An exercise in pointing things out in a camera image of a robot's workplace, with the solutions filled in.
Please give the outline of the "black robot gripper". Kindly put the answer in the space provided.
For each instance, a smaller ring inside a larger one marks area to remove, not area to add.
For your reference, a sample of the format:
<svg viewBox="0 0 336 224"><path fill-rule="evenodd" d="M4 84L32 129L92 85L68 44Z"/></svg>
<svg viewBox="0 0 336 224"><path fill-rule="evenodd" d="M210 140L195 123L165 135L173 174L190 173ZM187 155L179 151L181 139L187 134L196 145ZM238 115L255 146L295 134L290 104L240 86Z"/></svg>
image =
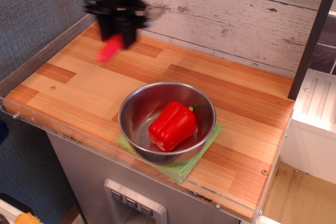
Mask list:
<svg viewBox="0 0 336 224"><path fill-rule="evenodd" d="M137 27L146 27L148 18L138 14L146 9L141 0L85 0L87 12L97 14L101 39L107 40L118 33L115 19L124 18L126 22L119 25L124 47L130 47L137 36Z"/></svg>

